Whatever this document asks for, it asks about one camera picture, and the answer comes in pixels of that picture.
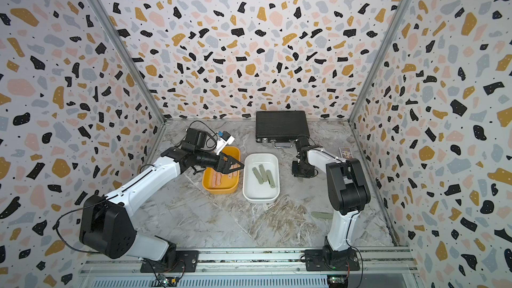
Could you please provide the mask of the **long pink sheathed knife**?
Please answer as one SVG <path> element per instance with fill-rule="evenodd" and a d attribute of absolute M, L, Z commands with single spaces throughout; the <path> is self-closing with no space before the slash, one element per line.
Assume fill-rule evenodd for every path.
<path fill-rule="evenodd" d="M 223 184 L 224 174 L 216 173 L 211 177 L 210 188 L 219 188 Z"/>

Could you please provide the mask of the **yellow plastic bin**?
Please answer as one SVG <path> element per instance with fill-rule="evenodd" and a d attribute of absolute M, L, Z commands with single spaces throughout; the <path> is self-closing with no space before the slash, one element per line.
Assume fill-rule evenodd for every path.
<path fill-rule="evenodd" d="M 234 193 L 239 185 L 240 171 L 227 175 L 207 168 L 202 179 L 202 186 L 214 195 L 227 195 Z"/>

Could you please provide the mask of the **green folding knife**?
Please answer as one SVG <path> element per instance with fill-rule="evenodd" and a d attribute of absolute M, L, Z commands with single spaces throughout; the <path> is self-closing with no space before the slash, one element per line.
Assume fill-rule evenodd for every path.
<path fill-rule="evenodd" d="M 256 179 L 257 179 L 257 181 L 259 182 L 260 185 L 265 182 L 257 168 L 254 167 L 252 169 L 252 172 L 253 172 L 254 176 L 256 177 Z"/>
<path fill-rule="evenodd" d="M 265 170 L 264 166 L 261 165 L 261 164 L 259 165 L 259 172 L 260 172 L 261 176 L 263 177 L 263 179 L 265 181 L 264 183 L 268 182 L 267 175 L 266 175 L 266 170 Z"/>
<path fill-rule="evenodd" d="M 268 182 L 269 182 L 270 187 L 271 187 L 272 189 L 275 189 L 275 188 L 276 188 L 276 184 L 275 184 L 275 180 L 274 180 L 274 178 L 273 178 L 273 175 L 272 175 L 271 171 L 270 171 L 270 170 L 267 170 L 267 171 L 266 171 L 266 175 L 267 175 L 267 180 L 268 180 Z"/>

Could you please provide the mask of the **white plastic bin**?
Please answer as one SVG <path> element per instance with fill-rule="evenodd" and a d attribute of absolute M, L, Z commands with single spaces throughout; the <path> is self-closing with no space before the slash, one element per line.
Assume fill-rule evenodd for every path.
<path fill-rule="evenodd" d="M 280 194 L 279 161 L 271 153 L 246 157 L 243 171 L 243 196 L 250 203 L 273 203 Z"/>

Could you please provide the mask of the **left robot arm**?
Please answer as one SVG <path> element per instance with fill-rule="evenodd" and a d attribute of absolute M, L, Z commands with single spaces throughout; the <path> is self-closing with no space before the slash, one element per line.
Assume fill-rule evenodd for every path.
<path fill-rule="evenodd" d="M 188 169 L 200 173 L 208 168 L 229 175 L 244 168 L 236 158 L 224 153 L 234 141 L 226 131 L 215 132 L 188 127 L 177 145 L 166 149 L 145 171 L 106 195 L 93 194 L 80 208 L 80 243 L 90 254 L 111 259 L 123 256 L 172 266 L 177 253 L 174 243 L 157 236 L 138 233 L 132 217 L 158 190 Z"/>

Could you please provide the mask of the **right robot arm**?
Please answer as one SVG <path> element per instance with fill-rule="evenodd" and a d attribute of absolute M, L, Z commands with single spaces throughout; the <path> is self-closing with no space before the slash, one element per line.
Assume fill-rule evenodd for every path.
<path fill-rule="evenodd" d="M 358 271 L 363 258 L 351 243 L 353 228 L 360 213 L 371 201 L 363 168 L 358 159 L 344 159 L 328 153 L 310 138 L 295 140 L 297 159 L 292 163 L 294 177 L 309 179 L 320 171 L 327 177 L 329 202 L 334 210 L 331 229 L 322 249 L 307 249 L 304 262 L 308 271 Z"/>

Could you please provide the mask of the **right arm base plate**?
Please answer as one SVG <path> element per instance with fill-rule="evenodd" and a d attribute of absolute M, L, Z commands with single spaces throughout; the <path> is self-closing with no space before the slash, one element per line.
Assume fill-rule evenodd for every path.
<path fill-rule="evenodd" d="M 303 262 L 307 271 L 358 271 L 361 269 L 356 250 L 332 251 L 330 247 L 323 249 L 307 249 L 304 251 Z"/>

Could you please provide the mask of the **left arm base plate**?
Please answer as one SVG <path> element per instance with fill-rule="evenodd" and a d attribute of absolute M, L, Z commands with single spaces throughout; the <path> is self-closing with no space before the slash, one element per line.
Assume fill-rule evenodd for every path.
<path fill-rule="evenodd" d="M 197 250 L 176 250 L 172 249 L 160 261 L 143 260 L 141 273 L 169 273 L 185 272 L 194 273 L 199 261 Z"/>

